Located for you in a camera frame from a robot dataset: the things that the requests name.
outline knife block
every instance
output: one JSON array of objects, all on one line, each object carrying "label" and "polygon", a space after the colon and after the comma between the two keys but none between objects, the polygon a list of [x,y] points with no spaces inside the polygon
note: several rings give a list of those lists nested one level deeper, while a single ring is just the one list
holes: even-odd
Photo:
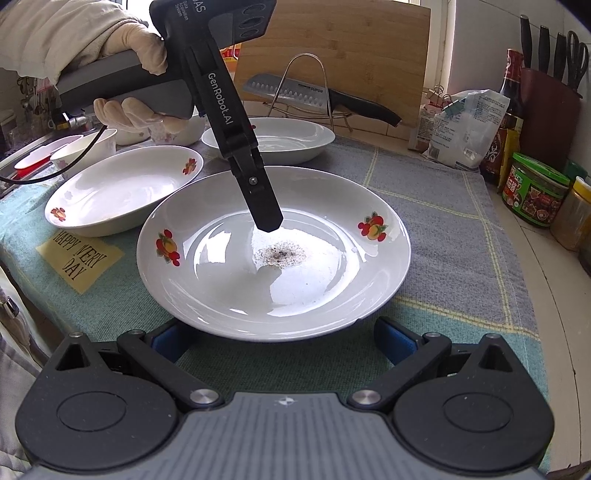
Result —
[{"label": "knife block", "polygon": [[521,152],[563,171],[579,120],[579,95],[550,75],[524,68],[521,99]]}]

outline beige sleeve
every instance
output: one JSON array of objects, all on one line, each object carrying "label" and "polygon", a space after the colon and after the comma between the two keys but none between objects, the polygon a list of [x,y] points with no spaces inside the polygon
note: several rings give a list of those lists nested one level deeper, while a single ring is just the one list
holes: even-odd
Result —
[{"label": "beige sleeve", "polygon": [[68,65],[95,61],[128,22],[139,19],[109,0],[13,0],[0,11],[0,67],[56,84]]}]

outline sauce jar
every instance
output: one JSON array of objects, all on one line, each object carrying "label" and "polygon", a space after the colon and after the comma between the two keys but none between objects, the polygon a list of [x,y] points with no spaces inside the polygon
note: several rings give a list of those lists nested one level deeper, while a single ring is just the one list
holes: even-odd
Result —
[{"label": "sauce jar", "polygon": [[591,185],[581,177],[577,177],[550,227],[550,232],[560,245],[568,250],[577,251],[581,240],[589,231],[591,231]]},{"label": "sauce jar", "polygon": [[548,228],[569,191],[569,178],[521,153],[514,153],[513,160],[503,201],[528,223]]}]

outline product label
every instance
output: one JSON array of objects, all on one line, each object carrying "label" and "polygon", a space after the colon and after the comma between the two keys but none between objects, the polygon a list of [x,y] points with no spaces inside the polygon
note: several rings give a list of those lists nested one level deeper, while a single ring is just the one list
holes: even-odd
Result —
[{"label": "product label", "polygon": [[563,201],[521,174],[515,166],[511,167],[502,197],[517,214],[540,226],[552,223]]},{"label": "product label", "polygon": [[492,173],[495,177],[498,177],[501,173],[501,167],[503,164],[503,153],[505,152],[505,146],[507,141],[507,131],[514,130],[518,134],[521,133],[523,127],[523,120],[510,113],[503,117],[501,127],[498,129],[495,139],[491,143],[491,147],[480,164],[481,170]]}]

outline hand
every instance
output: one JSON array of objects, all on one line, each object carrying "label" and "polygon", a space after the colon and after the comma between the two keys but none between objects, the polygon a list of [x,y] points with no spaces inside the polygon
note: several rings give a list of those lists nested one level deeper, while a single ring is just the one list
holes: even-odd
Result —
[{"label": "hand", "polygon": [[[154,75],[162,75],[166,71],[168,64],[164,42],[139,23],[126,23],[115,30],[103,46],[101,57],[130,49],[137,53],[144,70]],[[97,98],[94,107],[101,123],[127,132],[140,132],[162,122],[167,132],[177,134],[188,123],[187,120],[155,113],[137,98],[126,98],[121,103]]]}]

